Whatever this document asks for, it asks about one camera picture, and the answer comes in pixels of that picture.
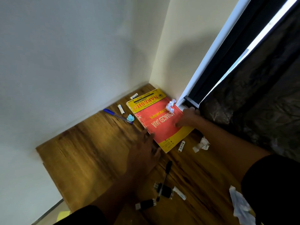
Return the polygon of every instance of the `black sleeve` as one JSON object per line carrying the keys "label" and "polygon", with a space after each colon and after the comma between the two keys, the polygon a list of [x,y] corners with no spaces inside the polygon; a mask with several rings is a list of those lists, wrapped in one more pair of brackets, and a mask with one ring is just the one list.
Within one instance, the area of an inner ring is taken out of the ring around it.
{"label": "black sleeve", "polygon": [[58,221],[55,225],[65,224],[97,224],[106,225],[107,221],[102,211],[94,205],[85,206],[68,217]]}
{"label": "black sleeve", "polygon": [[299,222],[299,176],[300,163],[279,155],[266,156],[250,167],[241,187],[257,220],[264,225]]}

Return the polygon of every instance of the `black window frame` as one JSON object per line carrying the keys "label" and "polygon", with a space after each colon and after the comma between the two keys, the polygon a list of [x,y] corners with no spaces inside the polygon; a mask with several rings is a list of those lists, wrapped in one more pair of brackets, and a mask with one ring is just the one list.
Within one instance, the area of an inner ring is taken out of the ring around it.
{"label": "black window frame", "polygon": [[198,108],[200,102],[287,0],[251,0],[232,30],[196,82],[184,104]]}

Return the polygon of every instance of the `white wall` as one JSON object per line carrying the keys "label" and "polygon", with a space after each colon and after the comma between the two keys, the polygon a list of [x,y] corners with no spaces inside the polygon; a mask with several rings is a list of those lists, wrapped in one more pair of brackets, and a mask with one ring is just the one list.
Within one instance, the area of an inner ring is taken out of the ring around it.
{"label": "white wall", "polygon": [[238,0],[170,0],[150,83],[178,98]]}
{"label": "white wall", "polygon": [[1,224],[61,199],[34,148],[149,81],[169,1],[1,0]]}

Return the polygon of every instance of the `book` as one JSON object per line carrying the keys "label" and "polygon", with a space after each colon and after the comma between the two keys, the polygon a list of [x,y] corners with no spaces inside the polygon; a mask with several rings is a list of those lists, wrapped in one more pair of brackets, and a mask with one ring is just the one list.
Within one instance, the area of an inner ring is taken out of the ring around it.
{"label": "book", "polygon": [[183,113],[176,105],[172,106],[174,113],[169,112],[169,102],[170,98],[157,88],[126,103],[148,132],[155,133],[154,140],[165,153],[193,130],[189,126],[175,127]]}

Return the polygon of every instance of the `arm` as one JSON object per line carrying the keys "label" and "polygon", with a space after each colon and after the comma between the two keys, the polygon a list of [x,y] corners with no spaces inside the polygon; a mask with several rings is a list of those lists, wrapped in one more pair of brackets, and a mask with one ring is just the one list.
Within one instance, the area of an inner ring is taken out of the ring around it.
{"label": "arm", "polygon": [[137,144],[129,151],[125,174],[92,202],[92,205],[100,208],[108,224],[115,222],[129,194],[158,163],[160,148],[154,155],[151,153],[154,134],[146,139],[146,133],[147,129],[144,129]]}
{"label": "arm", "polygon": [[192,126],[198,129],[211,144],[213,150],[222,157],[223,162],[238,181],[242,181],[247,170],[270,152],[242,140],[200,116],[193,107],[183,110],[183,117],[176,127]]}

